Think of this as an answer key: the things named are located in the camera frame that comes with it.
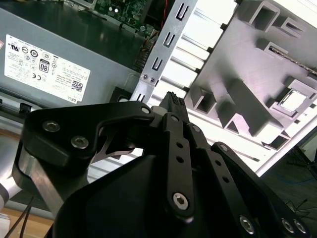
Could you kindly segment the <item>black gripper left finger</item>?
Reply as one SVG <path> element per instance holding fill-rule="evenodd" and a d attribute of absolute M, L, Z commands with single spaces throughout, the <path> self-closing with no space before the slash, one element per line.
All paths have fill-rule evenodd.
<path fill-rule="evenodd" d="M 58 214 L 76 191 L 146 155 L 189 153 L 185 122 L 168 92 L 160 105 L 122 102 L 30 113 L 22 132 L 23 172 Z"/>

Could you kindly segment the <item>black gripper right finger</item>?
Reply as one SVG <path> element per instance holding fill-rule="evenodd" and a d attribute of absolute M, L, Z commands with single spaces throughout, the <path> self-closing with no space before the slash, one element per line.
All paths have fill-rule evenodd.
<path fill-rule="evenodd" d="M 189 121 L 185 102 L 173 96 L 173 111 L 185 122 L 197 192 L 215 238 L 310 238 L 312 233 L 238 156 L 222 142 L 209 145 Z"/>

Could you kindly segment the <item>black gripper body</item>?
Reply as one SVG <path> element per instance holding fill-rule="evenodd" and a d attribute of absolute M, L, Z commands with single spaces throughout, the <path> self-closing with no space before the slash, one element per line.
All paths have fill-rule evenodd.
<path fill-rule="evenodd" d="M 192 171 L 189 153 L 146 155 L 72 194 L 55 238 L 236 238 L 212 173 Z"/>

